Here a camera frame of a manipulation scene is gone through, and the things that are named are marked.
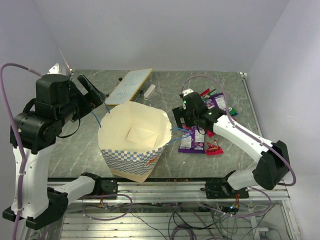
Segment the purple snack pack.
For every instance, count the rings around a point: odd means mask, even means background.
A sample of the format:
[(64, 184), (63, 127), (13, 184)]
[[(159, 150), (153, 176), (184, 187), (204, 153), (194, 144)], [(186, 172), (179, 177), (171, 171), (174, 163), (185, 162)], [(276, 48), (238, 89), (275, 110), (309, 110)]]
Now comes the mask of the purple snack pack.
[(182, 124), (182, 128), (187, 130), (188, 133), (183, 132), (183, 139), (180, 142), (178, 152), (186, 154), (205, 154), (206, 132), (198, 126), (188, 127), (186, 124)]
[(219, 108), (223, 111), (226, 110), (226, 102), (223, 93), (212, 95), (206, 102), (204, 102), (208, 109), (213, 107)]

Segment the pink snack bag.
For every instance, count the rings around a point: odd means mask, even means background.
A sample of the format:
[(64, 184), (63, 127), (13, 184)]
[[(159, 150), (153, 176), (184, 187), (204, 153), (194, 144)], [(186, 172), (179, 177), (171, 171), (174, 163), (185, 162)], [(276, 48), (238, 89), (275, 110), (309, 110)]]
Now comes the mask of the pink snack bag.
[[(210, 90), (210, 88), (207, 88), (205, 91), (203, 91), (203, 92), (200, 94), (201, 99), (202, 99), (205, 103), (206, 103), (207, 100), (211, 97), (211, 96), (210, 96), (210, 97), (208, 96), (208, 93), (209, 93), (210, 91), (212, 91), (212, 90)], [(209, 138), (211, 138), (211, 137), (213, 137), (213, 136), (215, 135), (212, 131), (209, 131), (209, 130), (206, 131), (206, 134), (208, 135)]]

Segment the red snack pack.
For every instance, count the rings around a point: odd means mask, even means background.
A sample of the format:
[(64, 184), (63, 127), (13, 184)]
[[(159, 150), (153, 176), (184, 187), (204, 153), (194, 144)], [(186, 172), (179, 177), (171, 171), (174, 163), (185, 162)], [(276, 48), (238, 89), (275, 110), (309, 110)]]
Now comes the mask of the red snack pack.
[(207, 142), (207, 149), (205, 150), (207, 156), (217, 156), (223, 153), (224, 151), (216, 139), (213, 142)]

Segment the blue checkered paper bag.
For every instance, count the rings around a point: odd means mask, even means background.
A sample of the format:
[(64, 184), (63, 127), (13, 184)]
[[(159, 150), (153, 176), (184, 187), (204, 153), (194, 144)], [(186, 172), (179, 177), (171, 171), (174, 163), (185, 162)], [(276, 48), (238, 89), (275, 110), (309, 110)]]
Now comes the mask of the blue checkered paper bag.
[(98, 147), (113, 175), (143, 183), (166, 146), (177, 141), (173, 131), (162, 109), (127, 101), (99, 122)]

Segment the blue snack bag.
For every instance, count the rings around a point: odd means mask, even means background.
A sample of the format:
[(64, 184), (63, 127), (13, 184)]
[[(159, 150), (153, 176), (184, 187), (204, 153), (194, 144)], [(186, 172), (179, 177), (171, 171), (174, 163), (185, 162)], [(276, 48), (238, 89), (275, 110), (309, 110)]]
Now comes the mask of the blue snack bag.
[(237, 116), (238, 112), (233, 108), (233, 107), (229, 107), (228, 108), (228, 112), (231, 116)]

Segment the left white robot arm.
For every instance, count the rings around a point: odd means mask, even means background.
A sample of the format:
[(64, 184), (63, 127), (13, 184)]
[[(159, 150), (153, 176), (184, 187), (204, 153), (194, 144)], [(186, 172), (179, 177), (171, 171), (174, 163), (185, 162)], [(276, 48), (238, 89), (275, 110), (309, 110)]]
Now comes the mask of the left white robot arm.
[[(93, 173), (82, 173), (77, 179), (60, 187), (47, 185), (51, 153), (57, 139), (63, 139), (62, 129), (68, 122), (80, 122), (101, 106), (106, 95), (84, 75), (78, 81), (86, 89), (82, 94), (72, 78), (63, 74), (46, 74), (36, 81), (36, 96), (14, 118), (21, 145), (10, 136), (16, 169), (22, 180), (16, 181), (14, 202), (3, 211), (9, 221), (26, 220), (33, 230), (59, 220), (73, 201), (87, 195), (91, 199), (102, 193), (102, 180)], [(21, 152), (26, 155), (23, 163)]]

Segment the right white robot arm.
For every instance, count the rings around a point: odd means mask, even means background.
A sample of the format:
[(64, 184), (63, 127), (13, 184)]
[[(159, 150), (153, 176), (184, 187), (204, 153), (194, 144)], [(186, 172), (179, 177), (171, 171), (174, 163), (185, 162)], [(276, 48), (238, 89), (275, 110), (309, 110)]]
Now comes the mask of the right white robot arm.
[(179, 128), (185, 124), (213, 132), (235, 144), (256, 162), (255, 167), (231, 171), (223, 178), (220, 192), (224, 197), (231, 198), (247, 187), (273, 190), (290, 171), (288, 148), (284, 142), (272, 142), (258, 136), (219, 107), (207, 107), (192, 89), (184, 90), (179, 96), (183, 104), (172, 110)]

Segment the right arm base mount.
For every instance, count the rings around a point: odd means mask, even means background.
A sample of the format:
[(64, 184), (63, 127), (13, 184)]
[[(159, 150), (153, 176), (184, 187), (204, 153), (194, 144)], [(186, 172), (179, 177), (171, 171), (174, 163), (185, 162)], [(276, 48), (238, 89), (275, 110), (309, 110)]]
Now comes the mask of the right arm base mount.
[(200, 189), (205, 192), (207, 199), (248, 199), (249, 193), (246, 188), (234, 190), (224, 178), (212, 178)]

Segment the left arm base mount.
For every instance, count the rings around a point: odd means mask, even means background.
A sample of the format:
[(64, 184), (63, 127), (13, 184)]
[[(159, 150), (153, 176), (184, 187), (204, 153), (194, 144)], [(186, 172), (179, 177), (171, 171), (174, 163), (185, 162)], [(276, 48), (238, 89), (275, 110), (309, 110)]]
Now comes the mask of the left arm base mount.
[(88, 199), (115, 200), (118, 193), (118, 183), (115, 180), (100, 180), (94, 187), (93, 192), (85, 195)]

